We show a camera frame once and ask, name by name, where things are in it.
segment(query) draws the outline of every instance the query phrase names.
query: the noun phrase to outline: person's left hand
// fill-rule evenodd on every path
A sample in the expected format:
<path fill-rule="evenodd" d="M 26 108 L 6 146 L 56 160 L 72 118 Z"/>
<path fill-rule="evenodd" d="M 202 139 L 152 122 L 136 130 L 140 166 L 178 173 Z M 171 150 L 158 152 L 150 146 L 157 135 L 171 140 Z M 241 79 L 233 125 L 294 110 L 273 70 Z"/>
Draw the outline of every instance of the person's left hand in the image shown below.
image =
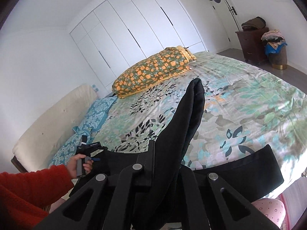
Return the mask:
<path fill-rule="evenodd" d="M 81 158 L 85 158 L 86 155 L 83 154 L 77 154 L 75 156 L 72 156 L 66 165 L 66 168 L 71 176 L 72 179 L 77 178 L 77 160 Z M 86 163 L 83 164 L 83 167 L 85 169 L 86 174 L 90 173 L 90 171 L 93 169 L 93 160 L 89 160 Z"/>

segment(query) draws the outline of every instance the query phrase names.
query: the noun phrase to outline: black pants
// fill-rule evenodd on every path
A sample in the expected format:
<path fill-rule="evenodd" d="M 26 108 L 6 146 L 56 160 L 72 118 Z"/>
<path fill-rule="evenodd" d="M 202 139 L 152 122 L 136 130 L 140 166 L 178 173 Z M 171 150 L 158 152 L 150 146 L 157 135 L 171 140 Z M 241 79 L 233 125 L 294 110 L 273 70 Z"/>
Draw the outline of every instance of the black pants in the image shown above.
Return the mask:
<path fill-rule="evenodd" d="M 135 197 L 132 224 L 136 230 L 160 229 L 172 215 L 176 203 L 180 162 L 200 125 L 204 105 L 204 88 L 201 80 L 197 78 L 190 82 L 172 120 L 156 140 L 153 185 L 148 193 L 138 193 Z M 101 161 L 94 163 L 91 173 L 79 180 L 72 193 L 98 173 L 107 175 L 119 173 L 124 167 L 134 164 L 137 156 L 138 153 L 111 151 L 97 154 L 95 157 Z M 250 201 L 261 198 L 283 182 L 277 161 L 269 146 L 238 161 L 197 170 L 195 175 L 205 175 L 209 172 L 221 175 Z M 205 190 L 201 193 L 202 196 L 206 196 Z"/>

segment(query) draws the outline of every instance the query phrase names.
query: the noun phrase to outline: silver bolt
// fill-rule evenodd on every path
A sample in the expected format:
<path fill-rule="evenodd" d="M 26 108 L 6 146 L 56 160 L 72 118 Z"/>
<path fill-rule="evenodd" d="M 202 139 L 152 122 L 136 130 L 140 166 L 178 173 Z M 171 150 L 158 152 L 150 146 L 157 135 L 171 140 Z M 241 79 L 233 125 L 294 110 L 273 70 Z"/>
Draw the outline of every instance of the silver bolt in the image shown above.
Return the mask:
<path fill-rule="evenodd" d="M 142 167 L 143 167 L 142 164 L 139 164 L 139 163 L 136 163 L 132 166 L 134 170 L 140 170 Z"/>
<path fill-rule="evenodd" d="M 215 181 L 217 178 L 219 178 L 219 176 L 216 173 L 210 173 L 209 178 Z"/>
<path fill-rule="evenodd" d="M 96 176 L 96 180 L 99 181 L 99 182 L 103 181 L 105 178 L 106 178 L 106 176 L 104 174 L 98 174 Z"/>

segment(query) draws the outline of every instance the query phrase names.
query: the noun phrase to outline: pink polka dot fabric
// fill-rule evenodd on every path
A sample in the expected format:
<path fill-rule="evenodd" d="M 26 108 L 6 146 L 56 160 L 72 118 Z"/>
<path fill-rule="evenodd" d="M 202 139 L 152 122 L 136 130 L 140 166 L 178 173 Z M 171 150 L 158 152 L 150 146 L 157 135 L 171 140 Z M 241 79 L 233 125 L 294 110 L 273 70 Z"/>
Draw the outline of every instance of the pink polka dot fabric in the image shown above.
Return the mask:
<path fill-rule="evenodd" d="M 252 202 L 252 204 L 279 228 L 281 227 L 286 216 L 285 206 L 281 201 L 263 198 Z"/>

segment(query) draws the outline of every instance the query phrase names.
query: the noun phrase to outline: pile of clothes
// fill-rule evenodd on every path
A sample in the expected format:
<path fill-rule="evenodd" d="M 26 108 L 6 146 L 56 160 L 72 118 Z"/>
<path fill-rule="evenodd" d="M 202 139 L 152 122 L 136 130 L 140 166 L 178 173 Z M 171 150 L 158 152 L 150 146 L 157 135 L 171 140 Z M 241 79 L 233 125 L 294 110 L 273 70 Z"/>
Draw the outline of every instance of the pile of clothes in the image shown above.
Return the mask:
<path fill-rule="evenodd" d="M 257 16 L 254 19 L 248 20 L 241 25 L 243 31 L 257 30 L 266 27 L 266 21 Z"/>
<path fill-rule="evenodd" d="M 265 45 L 267 56 L 270 53 L 279 53 L 283 46 L 287 46 L 285 38 L 278 29 L 264 33 L 261 40 Z"/>

